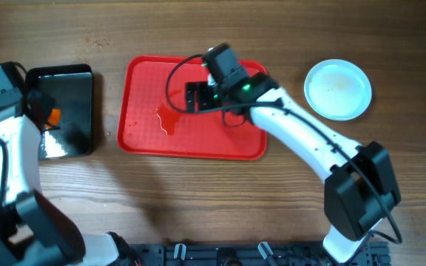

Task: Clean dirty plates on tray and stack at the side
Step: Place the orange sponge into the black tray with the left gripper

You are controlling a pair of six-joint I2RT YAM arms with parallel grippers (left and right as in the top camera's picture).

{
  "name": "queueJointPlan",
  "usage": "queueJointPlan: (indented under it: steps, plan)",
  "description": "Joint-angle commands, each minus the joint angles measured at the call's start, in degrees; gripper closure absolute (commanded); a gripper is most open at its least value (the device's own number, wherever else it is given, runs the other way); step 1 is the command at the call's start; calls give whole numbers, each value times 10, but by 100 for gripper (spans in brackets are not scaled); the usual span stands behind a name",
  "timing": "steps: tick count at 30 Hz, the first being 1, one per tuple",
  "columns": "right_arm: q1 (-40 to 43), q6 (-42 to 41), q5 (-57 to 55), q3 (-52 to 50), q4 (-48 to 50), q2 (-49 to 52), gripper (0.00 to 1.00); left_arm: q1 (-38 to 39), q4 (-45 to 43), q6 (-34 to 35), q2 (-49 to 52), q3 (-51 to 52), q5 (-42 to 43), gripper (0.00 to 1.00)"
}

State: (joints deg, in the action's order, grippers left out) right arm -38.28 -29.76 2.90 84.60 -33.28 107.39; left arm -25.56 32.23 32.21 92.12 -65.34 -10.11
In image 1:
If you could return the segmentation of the white plate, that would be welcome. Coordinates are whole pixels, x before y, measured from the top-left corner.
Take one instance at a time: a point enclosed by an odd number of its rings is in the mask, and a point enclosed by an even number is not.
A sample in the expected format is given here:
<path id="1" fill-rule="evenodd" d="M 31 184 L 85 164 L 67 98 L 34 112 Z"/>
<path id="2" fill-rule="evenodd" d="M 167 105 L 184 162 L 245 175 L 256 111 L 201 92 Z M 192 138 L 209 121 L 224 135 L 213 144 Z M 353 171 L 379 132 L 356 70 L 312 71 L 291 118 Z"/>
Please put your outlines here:
<path id="1" fill-rule="evenodd" d="M 370 106 L 373 90 L 368 76 L 355 64 L 328 59 L 307 73 L 303 91 L 309 106 L 336 121 L 353 120 Z"/>

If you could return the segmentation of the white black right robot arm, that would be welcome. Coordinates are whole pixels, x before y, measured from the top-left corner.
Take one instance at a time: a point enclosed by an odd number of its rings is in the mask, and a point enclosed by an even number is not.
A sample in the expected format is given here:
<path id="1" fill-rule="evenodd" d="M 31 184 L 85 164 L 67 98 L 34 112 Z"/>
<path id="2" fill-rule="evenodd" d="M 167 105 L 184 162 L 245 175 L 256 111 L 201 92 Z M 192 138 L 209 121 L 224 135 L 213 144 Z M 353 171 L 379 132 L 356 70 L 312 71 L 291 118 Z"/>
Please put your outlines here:
<path id="1" fill-rule="evenodd" d="M 186 86 L 191 114 L 232 112 L 266 131 L 302 159 L 325 186 L 325 215 L 331 223 L 322 241 L 334 262 L 350 262 L 371 236 L 401 243 L 391 211 L 401 202 L 388 151 L 347 138 L 305 111 L 269 75 L 224 78 Z"/>

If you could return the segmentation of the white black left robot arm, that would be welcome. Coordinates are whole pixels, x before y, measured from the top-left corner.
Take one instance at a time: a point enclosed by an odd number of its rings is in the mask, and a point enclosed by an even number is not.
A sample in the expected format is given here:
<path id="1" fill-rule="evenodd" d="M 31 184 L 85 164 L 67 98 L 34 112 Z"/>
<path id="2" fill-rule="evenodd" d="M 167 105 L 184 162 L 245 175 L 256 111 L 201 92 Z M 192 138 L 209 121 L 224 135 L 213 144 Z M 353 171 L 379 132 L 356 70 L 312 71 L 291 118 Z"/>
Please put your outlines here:
<path id="1" fill-rule="evenodd" d="M 38 145 L 51 100 L 0 89 L 0 265 L 140 265 L 113 232 L 82 234 L 41 192 Z"/>

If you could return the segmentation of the orange sponge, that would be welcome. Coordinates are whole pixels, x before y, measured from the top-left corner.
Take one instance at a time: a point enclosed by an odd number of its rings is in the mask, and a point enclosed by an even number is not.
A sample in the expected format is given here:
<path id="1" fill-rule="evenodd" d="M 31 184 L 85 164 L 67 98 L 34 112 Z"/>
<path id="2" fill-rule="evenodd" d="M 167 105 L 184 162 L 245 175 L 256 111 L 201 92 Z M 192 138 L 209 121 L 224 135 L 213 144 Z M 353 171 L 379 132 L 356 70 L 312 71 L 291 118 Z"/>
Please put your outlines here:
<path id="1" fill-rule="evenodd" d="M 45 130 L 58 130 L 60 129 L 59 121 L 61 119 L 61 110 L 60 109 L 52 109 L 50 116 L 47 119 L 45 124 Z"/>

